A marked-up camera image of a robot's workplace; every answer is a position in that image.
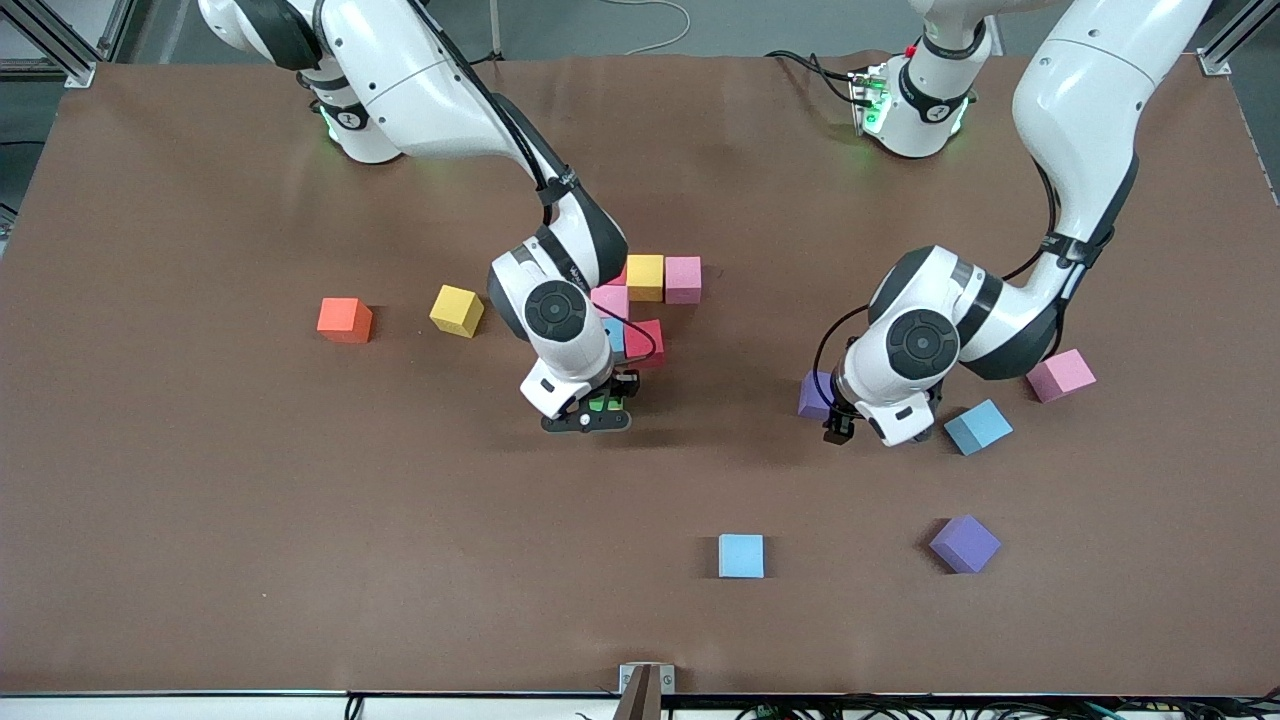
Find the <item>yellow foam block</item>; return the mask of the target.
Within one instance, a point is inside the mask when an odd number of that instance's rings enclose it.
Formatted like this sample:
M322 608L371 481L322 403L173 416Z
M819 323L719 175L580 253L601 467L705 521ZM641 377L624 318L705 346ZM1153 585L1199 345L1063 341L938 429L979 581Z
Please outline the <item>yellow foam block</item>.
M666 297L666 256L660 254L632 254L626 263L628 301L634 304L662 304Z
M484 310L484 302L476 292L443 284L429 318L439 331L447 334L474 338Z

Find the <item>light blue foam block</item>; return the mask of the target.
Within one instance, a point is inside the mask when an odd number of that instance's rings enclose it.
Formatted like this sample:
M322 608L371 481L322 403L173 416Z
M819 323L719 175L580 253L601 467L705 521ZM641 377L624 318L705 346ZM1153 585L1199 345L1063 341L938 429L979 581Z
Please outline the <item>light blue foam block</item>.
M717 577L719 579L765 578L765 537L732 533L718 536Z

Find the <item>orange foam block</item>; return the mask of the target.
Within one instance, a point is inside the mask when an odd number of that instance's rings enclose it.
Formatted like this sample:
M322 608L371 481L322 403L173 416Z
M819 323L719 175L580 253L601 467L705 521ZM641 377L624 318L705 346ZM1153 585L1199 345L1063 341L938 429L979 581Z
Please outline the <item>orange foam block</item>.
M374 313L356 297L325 297L315 331L335 343L366 345L372 338Z

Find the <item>brown pole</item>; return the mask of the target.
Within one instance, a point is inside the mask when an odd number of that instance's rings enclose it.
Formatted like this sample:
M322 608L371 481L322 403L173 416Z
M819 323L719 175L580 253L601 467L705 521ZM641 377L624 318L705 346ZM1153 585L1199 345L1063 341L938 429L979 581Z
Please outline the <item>brown pole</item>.
M621 697L612 720L660 720L663 687L660 664L621 665Z

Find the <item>brown table mat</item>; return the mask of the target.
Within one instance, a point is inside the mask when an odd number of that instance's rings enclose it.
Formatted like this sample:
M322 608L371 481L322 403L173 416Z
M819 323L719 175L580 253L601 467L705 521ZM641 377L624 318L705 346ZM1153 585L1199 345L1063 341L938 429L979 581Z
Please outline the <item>brown table mat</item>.
M0 260L0 691L1261 694L1280 685L1280 208L1231 85L1185 59L1069 307L1096 374L1012 433L844 446L796 414L826 328L906 251L1005 273L1044 233L989 61L901 161L759 58L484 67L639 252L664 366L621 433L552 436L493 309L439 332L541 213L500 158L349 161L291 73L115 65L67 94ZM316 331L372 309L366 345ZM957 574L928 543L1002 543ZM721 534L765 578L719 579Z

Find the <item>small metal bracket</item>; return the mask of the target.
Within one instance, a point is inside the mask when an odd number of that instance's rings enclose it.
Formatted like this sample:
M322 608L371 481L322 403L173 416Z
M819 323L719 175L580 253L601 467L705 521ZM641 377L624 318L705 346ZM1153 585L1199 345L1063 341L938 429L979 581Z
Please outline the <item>small metal bracket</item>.
M627 662L618 666L618 689L617 694L622 696L626 692L627 684L636 670L644 666L653 666L655 670L652 674L659 683L660 694L676 694L677 688L677 675L676 666L673 664L659 664L654 661L639 661Z

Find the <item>aluminium frame post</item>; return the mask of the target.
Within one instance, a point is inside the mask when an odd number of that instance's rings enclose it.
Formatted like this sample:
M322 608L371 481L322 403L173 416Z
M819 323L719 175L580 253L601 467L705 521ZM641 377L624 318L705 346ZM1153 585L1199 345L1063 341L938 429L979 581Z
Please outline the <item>aluminium frame post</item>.
M0 81L88 88L115 61L140 0L0 0Z
M1242 9L1208 42L1196 50L1202 74L1230 76L1230 56L1244 47L1279 12L1280 0L1245 0Z

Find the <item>white table edge rail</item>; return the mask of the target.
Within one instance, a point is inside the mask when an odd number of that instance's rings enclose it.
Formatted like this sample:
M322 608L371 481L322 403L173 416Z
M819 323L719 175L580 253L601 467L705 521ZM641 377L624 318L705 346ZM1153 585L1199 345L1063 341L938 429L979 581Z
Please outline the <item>white table edge rail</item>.
M0 694L0 720L1280 720L1254 697L1101 694L671 694L172 692Z

